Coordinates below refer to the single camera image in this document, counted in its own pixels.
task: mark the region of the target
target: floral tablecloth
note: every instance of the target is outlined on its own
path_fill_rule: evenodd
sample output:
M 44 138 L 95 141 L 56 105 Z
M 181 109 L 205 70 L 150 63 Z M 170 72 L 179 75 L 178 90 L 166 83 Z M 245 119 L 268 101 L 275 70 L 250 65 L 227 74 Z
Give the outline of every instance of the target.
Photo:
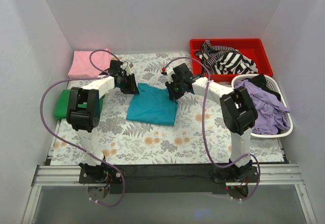
M 161 68 L 172 58 L 189 56 L 188 53 L 120 55 L 123 61 L 133 63 L 132 72 L 137 82 L 165 88 L 166 77 Z M 177 60 L 173 66 L 190 60 Z M 73 86 L 83 86 L 90 81 L 74 81 Z M 133 95 L 122 94 L 118 88 L 104 98 L 101 121 L 98 125 L 100 147 L 106 160 L 115 165 L 136 164 L 196 164 L 209 163 L 202 139 L 203 97 L 186 94 L 179 100 L 175 126 L 161 126 L 127 121 L 126 113 Z M 206 135 L 208 148 L 216 162 L 228 162 L 231 153 L 230 133 L 222 119 L 221 108 L 207 100 Z M 61 137 L 79 144 L 78 136 L 66 120 L 60 123 Z M 282 162 L 282 152 L 277 139 L 251 139 L 251 153 L 261 162 Z M 85 153 L 57 140 L 51 165 L 77 165 Z

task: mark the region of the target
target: pink towel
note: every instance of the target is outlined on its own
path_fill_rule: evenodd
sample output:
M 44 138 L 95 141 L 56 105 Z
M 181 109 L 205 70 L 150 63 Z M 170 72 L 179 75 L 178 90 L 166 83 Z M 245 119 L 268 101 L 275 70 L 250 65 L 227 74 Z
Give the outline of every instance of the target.
M 74 52 L 72 66 L 68 73 L 69 78 L 95 78 L 101 73 L 94 68 L 89 61 L 91 52 L 92 51 Z M 111 58 L 111 54 L 104 51 L 98 51 L 91 56 L 92 62 L 102 70 L 109 68 Z

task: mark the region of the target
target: white basket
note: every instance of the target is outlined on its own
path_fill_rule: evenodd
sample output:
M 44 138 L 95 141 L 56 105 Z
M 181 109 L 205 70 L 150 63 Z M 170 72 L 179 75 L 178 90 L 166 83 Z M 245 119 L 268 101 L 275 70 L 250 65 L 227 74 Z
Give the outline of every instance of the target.
M 245 80 L 245 79 L 248 79 L 248 78 L 252 78 L 252 77 L 255 77 L 257 76 L 258 74 L 245 74 L 245 75 L 238 75 L 236 76 L 235 78 L 233 78 L 232 80 L 232 88 L 235 88 L 235 82 L 237 80 Z M 281 96 L 281 102 L 286 106 L 286 103 L 284 101 L 284 98 L 282 96 L 282 93 L 279 89 L 279 86 L 278 84 L 276 83 L 276 81 L 265 75 L 265 78 L 266 78 L 266 86 L 267 88 L 269 88 L 270 90 L 272 91 L 275 91 L 275 92 L 278 92 Z M 290 128 L 288 130 L 280 130 L 280 133 L 279 134 L 276 134 L 276 135 L 259 135 L 259 134 L 251 134 L 252 136 L 254 137 L 257 137 L 257 138 L 281 138 L 281 137 L 285 137 L 285 136 L 288 136 L 292 131 L 293 131 L 293 128 L 294 128 L 294 124 L 293 124 L 293 121 L 291 119 L 291 116 L 289 113 L 285 113 L 284 115 L 284 122 L 286 125 L 290 126 Z

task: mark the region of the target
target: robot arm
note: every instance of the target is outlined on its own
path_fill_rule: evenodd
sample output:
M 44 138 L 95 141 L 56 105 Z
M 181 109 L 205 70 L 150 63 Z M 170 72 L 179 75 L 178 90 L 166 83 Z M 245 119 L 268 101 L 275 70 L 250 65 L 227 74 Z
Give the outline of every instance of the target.
M 100 74 L 100 78 L 81 88 L 70 89 L 67 122 L 72 125 L 80 138 L 81 145 L 98 158 L 103 159 L 99 148 L 97 126 L 100 121 L 100 98 L 108 91 L 118 87 L 124 94 L 139 94 L 134 74 L 131 74 L 131 64 L 112 60 L 108 69 L 110 76 Z M 87 103 L 86 108 L 79 107 Z M 100 165 L 87 155 L 85 163 L 90 166 Z
M 167 68 L 163 74 L 167 75 L 165 83 L 170 100 L 177 100 L 186 92 L 204 96 L 208 79 L 203 75 L 193 75 L 186 64 L 175 68 Z M 232 154 L 230 162 L 249 153 L 251 128 L 255 125 L 257 111 L 244 87 L 232 89 L 210 81 L 207 98 L 221 105 L 223 120 L 231 131 Z M 250 169 L 250 156 L 235 163 L 237 176 Z

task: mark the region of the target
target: basket rim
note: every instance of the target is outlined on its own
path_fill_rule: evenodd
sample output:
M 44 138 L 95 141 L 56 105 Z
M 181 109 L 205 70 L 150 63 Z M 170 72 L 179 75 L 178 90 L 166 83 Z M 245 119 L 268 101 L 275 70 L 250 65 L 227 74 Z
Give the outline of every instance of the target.
M 236 82 L 236 80 L 238 80 L 239 78 L 245 78 L 245 77 L 246 77 L 246 78 L 251 78 L 251 77 L 255 77 L 255 76 L 257 76 L 257 75 L 259 75 L 259 74 L 242 74 L 242 75 L 238 75 L 238 76 L 236 76 L 235 78 L 232 79 L 232 88 L 235 88 L 235 86 L 234 86 L 234 85 L 235 85 L 235 82 Z M 280 94 L 280 96 L 281 96 L 282 103 L 284 104 L 285 107 L 287 107 L 286 102 L 285 102 L 284 97 L 283 97 L 283 95 L 282 95 L 282 93 L 281 93 L 281 90 L 280 90 L 280 88 L 279 88 L 278 83 L 277 83 L 273 78 L 271 78 L 270 76 L 268 76 L 268 75 L 264 75 L 264 76 L 265 76 L 265 78 L 266 78 L 267 80 L 272 81 L 273 84 L 276 86 L 276 88 L 277 88 L 277 90 L 278 90 L 277 92 L 278 92 L 278 93 Z M 294 124 L 293 124 L 293 121 L 292 121 L 292 119 L 291 119 L 290 113 L 289 113 L 289 112 L 286 112 L 286 114 L 287 114 L 288 119 L 289 119 L 289 122 L 290 122 L 290 128 L 288 129 L 287 132 L 282 133 L 282 134 L 276 134 L 276 135 L 259 135 L 259 134 L 251 133 L 251 136 L 254 136 L 254 137 L 256 137 L 256 138 L 268 138 L 268 139 L 270 139 L 270 138 L 282 138 L 282 137 L 288 136 L 288 135 L 291 134 L 291 132 L 293 131 L 293 129 L 294 129 Z

